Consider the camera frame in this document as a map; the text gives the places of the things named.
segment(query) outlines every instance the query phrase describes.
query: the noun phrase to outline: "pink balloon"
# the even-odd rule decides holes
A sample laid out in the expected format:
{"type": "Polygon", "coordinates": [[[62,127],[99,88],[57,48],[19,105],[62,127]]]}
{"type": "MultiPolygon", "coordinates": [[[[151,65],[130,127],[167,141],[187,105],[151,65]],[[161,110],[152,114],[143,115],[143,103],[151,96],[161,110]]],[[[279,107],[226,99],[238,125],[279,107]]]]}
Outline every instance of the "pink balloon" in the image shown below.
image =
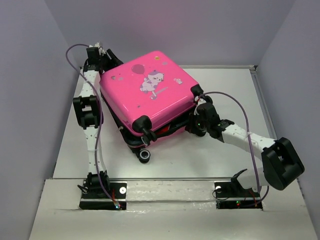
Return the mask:
{"type": "Polygon", "coordinates": [[[143,65],[141,65],[141,64],[133,65],[131,70],[135,74],[144,74],[145,73],[145,67],[143,65]]]}

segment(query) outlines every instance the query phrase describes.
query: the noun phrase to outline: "pink suitcase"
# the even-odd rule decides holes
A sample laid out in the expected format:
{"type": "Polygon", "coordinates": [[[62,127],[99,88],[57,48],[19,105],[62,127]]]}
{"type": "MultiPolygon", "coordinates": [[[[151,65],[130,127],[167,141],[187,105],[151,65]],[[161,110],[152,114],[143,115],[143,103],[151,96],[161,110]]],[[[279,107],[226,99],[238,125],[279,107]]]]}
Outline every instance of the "pink suitcase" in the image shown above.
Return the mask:
{"type": "Polygon", "coordinates": [[[145,146],[184,129],[195,96],[203,93],[160,51],[108,70],[101,76],[100,91],[124,141],[142,163],[150,159],[145,146]]]}

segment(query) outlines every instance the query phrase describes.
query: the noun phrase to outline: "white cat illustration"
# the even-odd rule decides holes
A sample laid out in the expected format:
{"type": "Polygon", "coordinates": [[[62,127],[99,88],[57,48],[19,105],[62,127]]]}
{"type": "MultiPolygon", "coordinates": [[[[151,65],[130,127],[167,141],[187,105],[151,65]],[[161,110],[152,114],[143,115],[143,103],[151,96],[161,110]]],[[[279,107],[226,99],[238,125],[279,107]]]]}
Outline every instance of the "white cat illustration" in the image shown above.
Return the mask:
{"type": "Polygon", "coordinates": [[[157,94],[155,93],[158,84],[164,80],[164,74],[154,70],[148,74],[147,77],[144,78],[144,82],[140,86],[140,91],[147,94],[148,92],[152,92],[153,96],[151,99],[156,99],[157,94]]]}

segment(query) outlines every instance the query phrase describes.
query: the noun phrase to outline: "white platform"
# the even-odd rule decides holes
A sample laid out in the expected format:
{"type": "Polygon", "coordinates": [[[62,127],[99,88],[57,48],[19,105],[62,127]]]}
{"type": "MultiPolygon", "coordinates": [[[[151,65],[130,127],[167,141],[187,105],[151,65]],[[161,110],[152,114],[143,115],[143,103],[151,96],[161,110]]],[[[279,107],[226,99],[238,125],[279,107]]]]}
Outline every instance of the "white platform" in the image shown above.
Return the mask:
{"type": "Polygon", "coordinates": [[[30,240],[317,239],[297,182],[272,189],[263,211],[217,210],[209,181],[129,181],[126,211],[80,210],[81,183],[46,181],[30,240]]]}
{"type": "MultiPolygon", "coordinates": [[[[200,83],[205,92],[222,91],[239,100],[247,112],[251,132],[269,137],[249,69],[186,69],[186,72],[200,83]]],[[[82,83],[80,78],[75,96],[79,95],[82,83]]],[[[245,118],[235,102],[222,95],[211,97],[222,119],[245,127],[245,118]]],[[[149,148],[150,162],[141,164],[117,132],[105,104],[103,114],[102,155],[112,179],[231,177],[242,169],[252,168],[250,155],[243,150],[209,136],[200,138],[187,132],[152,145],[149,148]]],[[[85,178],[87,174],[86,141],[71,106],[53,178],[85,178]]]]}

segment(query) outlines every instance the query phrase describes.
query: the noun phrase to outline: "gray wall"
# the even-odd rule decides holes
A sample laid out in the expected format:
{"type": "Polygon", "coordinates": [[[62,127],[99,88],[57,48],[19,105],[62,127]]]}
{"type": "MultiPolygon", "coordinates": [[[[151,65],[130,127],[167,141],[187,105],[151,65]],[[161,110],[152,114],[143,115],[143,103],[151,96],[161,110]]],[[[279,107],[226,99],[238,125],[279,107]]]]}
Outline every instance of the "gray wall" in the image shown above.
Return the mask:
{"type": "Polygon", "coordinates": [[[301,186],[320,236],[320,1],[296,1],[258,76],[277,135],[292,140],[305,165],[301,186]]]}
{"type": "Polygon", "coordinates": [[[160,50],[181,65],[257,65],[294,0],[45,2],[69,45],[102,41],[125,62],[160,50]]]}
{"type": "Polygon", "coordinates": [[[43,0],[2,0],[0,32],[0,239],[26,240],[75,81],[43,0]]]}

